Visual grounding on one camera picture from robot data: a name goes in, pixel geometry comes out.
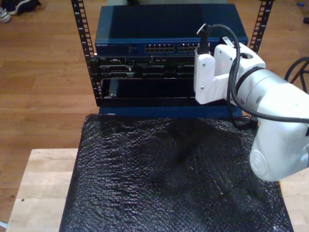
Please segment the black fabric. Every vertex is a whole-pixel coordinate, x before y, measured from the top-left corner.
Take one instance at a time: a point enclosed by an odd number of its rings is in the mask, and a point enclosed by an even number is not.
[[[60,231],[293,231],[252,142],[219,120],[90,115]]]

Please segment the table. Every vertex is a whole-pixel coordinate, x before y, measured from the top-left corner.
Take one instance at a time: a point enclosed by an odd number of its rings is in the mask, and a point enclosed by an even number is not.
[[[7,232],[57,232],[77,148],[34,149],[20,184]],[[309,231],[309,169],[281,181],[295,232]]]

